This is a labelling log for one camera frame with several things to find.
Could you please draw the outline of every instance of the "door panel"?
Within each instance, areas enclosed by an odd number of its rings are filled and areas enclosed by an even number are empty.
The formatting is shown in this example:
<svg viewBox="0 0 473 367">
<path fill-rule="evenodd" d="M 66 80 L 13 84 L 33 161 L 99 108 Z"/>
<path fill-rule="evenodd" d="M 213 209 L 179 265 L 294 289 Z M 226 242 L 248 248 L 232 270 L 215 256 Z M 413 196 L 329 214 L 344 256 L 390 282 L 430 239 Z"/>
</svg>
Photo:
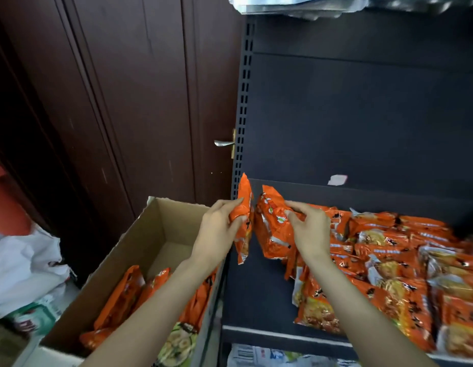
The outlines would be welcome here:
<svg viewBox="0 0 473 367">
<path fill-rule="evenodd" d="M 228 0 L 183 0 L 197 203 L 229 199 L 243 16 Z"/>
<path fill-rule="evenodd" d="M 180 0 L 74 4 L 135 213 L 149 195 L 195 202 Z"/>
<path fill-rule="evenodd" d="M 84 188 L 111 236 L 119 238 L 133 222 L 134 214 L 94 116 L 55 1 L 0 0 L 0 19 Z"/>
</svg>

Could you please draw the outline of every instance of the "cardboard box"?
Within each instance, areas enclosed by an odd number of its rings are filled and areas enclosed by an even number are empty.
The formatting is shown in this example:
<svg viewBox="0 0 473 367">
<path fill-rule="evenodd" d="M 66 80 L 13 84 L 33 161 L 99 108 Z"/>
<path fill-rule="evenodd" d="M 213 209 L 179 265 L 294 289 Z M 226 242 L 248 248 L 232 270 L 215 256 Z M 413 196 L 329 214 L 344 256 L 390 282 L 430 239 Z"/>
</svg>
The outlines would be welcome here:
<svg viewBox="0 0 473 367">
<path fill-rule="evenodd" d="M 28 345 L 28 341 L 0 326 L 0 367 L 10 367 Z"/>
<path fill-rule="evenodd" d="M 78 337 L 93 329 L 94 320 L 124 272 L 132 265 L 139 265 L 145 278 L 149 278 L 166 267 L 175 270 L 191 255 L 202 217 L 208 209 L 202 205 L 150 198 L 142 214 L 89 278 L 40 347 L 54 349 L 59 352 L 56 355 L 64 353 L 69 358 L 85 357 Z M 220 265 L 216 276 L 191 367 L 199 366 L 203 359 L 222 267 Z"/>
</svg>

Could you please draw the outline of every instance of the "shelf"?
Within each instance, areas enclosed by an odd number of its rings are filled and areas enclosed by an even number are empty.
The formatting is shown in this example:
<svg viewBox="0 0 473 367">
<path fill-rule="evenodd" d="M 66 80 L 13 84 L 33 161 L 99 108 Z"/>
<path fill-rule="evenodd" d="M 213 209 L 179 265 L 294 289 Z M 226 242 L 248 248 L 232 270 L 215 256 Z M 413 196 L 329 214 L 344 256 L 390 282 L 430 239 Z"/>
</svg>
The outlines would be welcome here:
<svg viewBox="0 0 473 367">
<path fill-rule="evenodd" d="M 298 314 L 298 309 L 291 303 L 294 283 L 284 280 L 284 266 L 280 260 L 264 258 L 255 237 L 243 265 L 237 264 L 234 248 L 229 261 L 222 342 L 357 359 L 346 337 L 293 323 Z M 443 367 L 473 366 L 473 359 L 430 356 Z"/>
</svg>

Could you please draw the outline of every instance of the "perforated shelf upright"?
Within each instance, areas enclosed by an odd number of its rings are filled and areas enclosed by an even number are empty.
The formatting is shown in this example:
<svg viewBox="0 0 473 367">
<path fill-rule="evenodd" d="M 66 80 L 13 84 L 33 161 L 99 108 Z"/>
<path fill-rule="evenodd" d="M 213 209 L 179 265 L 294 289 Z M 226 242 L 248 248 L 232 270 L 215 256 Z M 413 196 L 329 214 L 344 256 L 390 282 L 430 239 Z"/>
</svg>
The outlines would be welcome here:
<svg viewBox="0 0 473 367">
<path fill-rule="evenodd" d="M 472 232 L 473 7 L 247 17 L 235 128 L 233 198 L 245 172 L 257 197 L 273 185 L 291 200 Z M 328 186 L 332 175 L 348 178 Z M 223 343 L 356 358 L 346 338 L 293 323 L 293 283 L 256 239 L 243 265 L 234 250 L 228 265 Z"/>
</svg>

